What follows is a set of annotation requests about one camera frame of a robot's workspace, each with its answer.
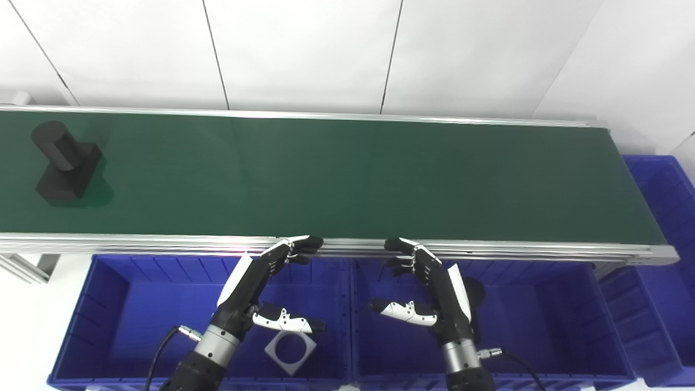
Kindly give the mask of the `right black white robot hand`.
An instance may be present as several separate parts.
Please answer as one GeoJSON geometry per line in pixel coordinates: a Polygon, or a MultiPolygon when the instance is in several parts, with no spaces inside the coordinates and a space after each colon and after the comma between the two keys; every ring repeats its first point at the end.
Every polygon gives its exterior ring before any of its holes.
{"type": "Polygon", "coordinates": [[[387,238],[384,249],[408,257],[393,257],[384,264],[394,276],[414,275],[427,288],[431,302],[419,304],[414,300],[371,299],[368,309],[410,324],[430,327],[438,346],[472,340],[471,302],[458,267],[444,267],[442,260],[431,250],[407,238],[387,238]]]}

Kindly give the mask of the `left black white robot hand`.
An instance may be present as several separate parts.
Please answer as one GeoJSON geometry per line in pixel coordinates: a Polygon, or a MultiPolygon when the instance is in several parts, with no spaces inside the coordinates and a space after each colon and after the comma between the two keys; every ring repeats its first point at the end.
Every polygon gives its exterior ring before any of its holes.
{"type": "Polygon", "coordinates": [[[327,324],[320,319],[292,314],[281,305],[259,302],[271,277],[287,264],[309,264],[310,255],[317,253],[323,243],[320,237],[303,235],[283,238],[256,258],[245,253],[224,284],[210,324],[239,340],[245,338],[253,325],[305,334],[325,332],[327,324]]]}

